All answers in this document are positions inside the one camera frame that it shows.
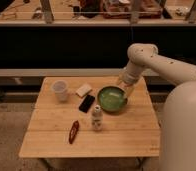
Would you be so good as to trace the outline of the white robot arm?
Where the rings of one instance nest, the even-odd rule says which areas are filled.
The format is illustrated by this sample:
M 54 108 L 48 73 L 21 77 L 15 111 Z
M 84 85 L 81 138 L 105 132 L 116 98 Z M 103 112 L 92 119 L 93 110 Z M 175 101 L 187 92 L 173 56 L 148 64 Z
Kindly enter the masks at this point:
M 126 96 L 147 68 L 175 85 L 163 108 L 159 171 L 196 171 L 196 65 L 161 56 L 154 44 L 134 43 L 127 55 L 117 80 Z

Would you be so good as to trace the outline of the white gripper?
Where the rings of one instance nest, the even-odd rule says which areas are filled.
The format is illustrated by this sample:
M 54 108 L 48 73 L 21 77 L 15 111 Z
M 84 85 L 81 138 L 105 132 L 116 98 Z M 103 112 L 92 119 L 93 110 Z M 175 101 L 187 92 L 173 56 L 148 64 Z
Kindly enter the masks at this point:
M 138 75 L 131 75 L 127 69 L 124 68 L 118 75 L 116 85 L 124 90 L 124 97 L 128 98 L 139 79 L 140 77 Z

